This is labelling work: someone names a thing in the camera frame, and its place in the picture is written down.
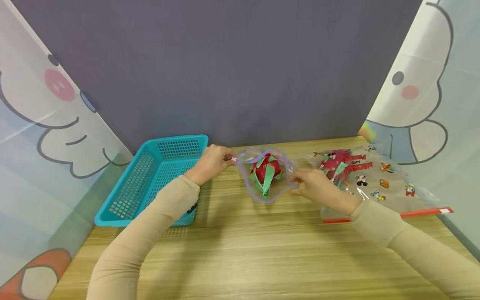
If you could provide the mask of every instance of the hand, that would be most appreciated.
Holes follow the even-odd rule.
[[[235,157],[232,149],[212,144],[205,149],[195,166],[185,173],[185,177],[201,186],[236,165],[232,157]]]
[[[299,168],[290,176],[290,181],[305,183],[305,188],[294,189],[291,191],[292,194],[303,196],[313,203],[326,205],[347,216],[353,214],[360,205],[359,199],[337,188],[319,170]]]

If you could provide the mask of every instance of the mickey mouse print bag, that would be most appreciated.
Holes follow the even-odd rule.
[[[338,188],[362,200],[377,201],[402,217],[453,213],[374,145],[315,152],[307,160]],[[321,214],[324,223],[350,221],[329,207],[323,207]]]

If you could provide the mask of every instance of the cartoon eye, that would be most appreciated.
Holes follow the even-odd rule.
[[[404,78],[403,72],[398,71],[397,73],[393,74],[392,83],[394,85],[399,85],[402,83],[403,78]]]
[[[93,113],[96,113],[95,107],[93,107],[92,103],[90,103],[87,96],[82,91],[80,91],[80,98],[82,98],[82,101]]]
[[[59,66],[59,61],[55,58],[55,56],[49,54],[48,55],[48,60],[52,63],[52,65],[58,67]]]

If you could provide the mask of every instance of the ziplock bag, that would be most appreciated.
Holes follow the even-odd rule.
[[[250,195],[258,202],[271,203],[298,187],[289,180],[294,166],[279,149],[248,147],[237,153],[236,161]]]
[[[382,155],[375,145],[314,153],[307,160],[337,187],[361,200],[377,201],[402,217],[454,212],[428,190],[415,184],[408,173]],[[329,207],[323,207],[321,215],[324,223],[350,221]]]

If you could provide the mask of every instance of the pink cheek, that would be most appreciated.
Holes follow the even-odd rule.
[[[402,97],[405,100],[413,100],[418,97],[419,93],[419,88],[414,85],[407,85],[402,89]]]
[[[45,71],[45,84],[58,99],[72,101],[75,99],[75,91],[70,82],[57,70],[48,69]]]

